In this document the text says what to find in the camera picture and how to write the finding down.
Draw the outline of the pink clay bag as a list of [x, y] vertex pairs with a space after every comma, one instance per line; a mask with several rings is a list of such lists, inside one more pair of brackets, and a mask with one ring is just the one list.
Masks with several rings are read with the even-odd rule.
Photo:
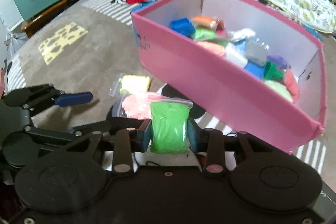
[[138, 120], [151, 119], [149, 99], [156, 100], [160, 97], [161, 95], [155, 92], [121, 94], [112, 107], [112, 116]]

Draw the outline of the yellow clay bag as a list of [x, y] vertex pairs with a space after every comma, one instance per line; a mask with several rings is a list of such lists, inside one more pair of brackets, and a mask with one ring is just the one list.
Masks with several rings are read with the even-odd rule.
[[118, 73], [109, 89], [109, 96], [121, 94], [133, 95], [147, 92], [151, 84], [151, 78], [143, 75]]

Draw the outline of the green clay bag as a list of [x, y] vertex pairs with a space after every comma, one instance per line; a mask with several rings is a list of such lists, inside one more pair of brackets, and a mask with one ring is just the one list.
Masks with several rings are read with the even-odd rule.
[[151, 99], [152, 153], [184, 154], [188, 150], [187, 122], [193, 102], [168, 98]]

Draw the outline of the Mickey Mouse bed sheet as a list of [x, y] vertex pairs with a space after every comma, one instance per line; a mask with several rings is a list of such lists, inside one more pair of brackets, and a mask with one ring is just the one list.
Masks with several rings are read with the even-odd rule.
[[[53, 83], [66, 92], [91, 91], [92, 107], [52, 107], [35, 117], [40, 128], [63, 131], [68, 127], [104, 119], [112, 105], [109, 88], [117, 73], [148, 75], [150, 91], [161, 93], [164, 82], [140, 64], [134, 44], [130, 11], [135, 6], [120, 6], [111, 0], [80, 0], [34, 34], [14, 57], [7, 73], [6, 91]], [[55, 33], [67, 25], [87, 32], [49, 65], [38, 46], [46, 39], [56, 42]], [[335, 190], [335, 40], [323, 35], [328, 80], [328, 125], [318, 139], [294, 150], [293, 154], [310, 164]]]

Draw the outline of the pink cardboard box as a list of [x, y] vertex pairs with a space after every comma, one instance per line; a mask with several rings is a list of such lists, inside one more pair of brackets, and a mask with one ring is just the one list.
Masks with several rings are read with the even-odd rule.
[[[287, 99], [248, 69], [229, 43], [213, 53], [171, 29], [195, 16], [222, 19], [226, 30], [251, 29], [282, 57], [298, 97]], [[132, 13], [139, 59], [149, 72], [236, 131], [289, 152], [321, 135], [327, 88], [323, 44], [304, 27], [255, 0], [159, 0]]]

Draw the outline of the purple clay bag in box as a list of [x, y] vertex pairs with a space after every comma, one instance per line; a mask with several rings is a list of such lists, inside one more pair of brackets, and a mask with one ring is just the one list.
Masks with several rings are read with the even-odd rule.
[[279, 70], [286, 70], [290, 67], [288, 61], [278, 54], [267, 55], [267, 61], [273, 62]]

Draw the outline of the blue clay block in box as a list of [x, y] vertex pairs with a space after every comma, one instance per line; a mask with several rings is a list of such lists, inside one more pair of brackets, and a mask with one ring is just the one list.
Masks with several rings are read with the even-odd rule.
[[177, 20], [173, 20], [170, 23], [170, 28], [174, 30], [175, 32], [186, 36], [186, 37], [191, 37], [195, 33], [195, 27], [193, 24], [190, 22], [188, 18], [180, 18]]

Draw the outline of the orange clay bag in box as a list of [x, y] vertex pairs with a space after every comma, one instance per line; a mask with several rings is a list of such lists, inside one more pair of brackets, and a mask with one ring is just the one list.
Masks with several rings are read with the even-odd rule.
[[192, 23], [196, 26], [201, 26], [204, 28], [212, 30], [223, 30], [224, 22], [221, 19], [211, 18], [207, 16], [194, 16], [191, 19]]

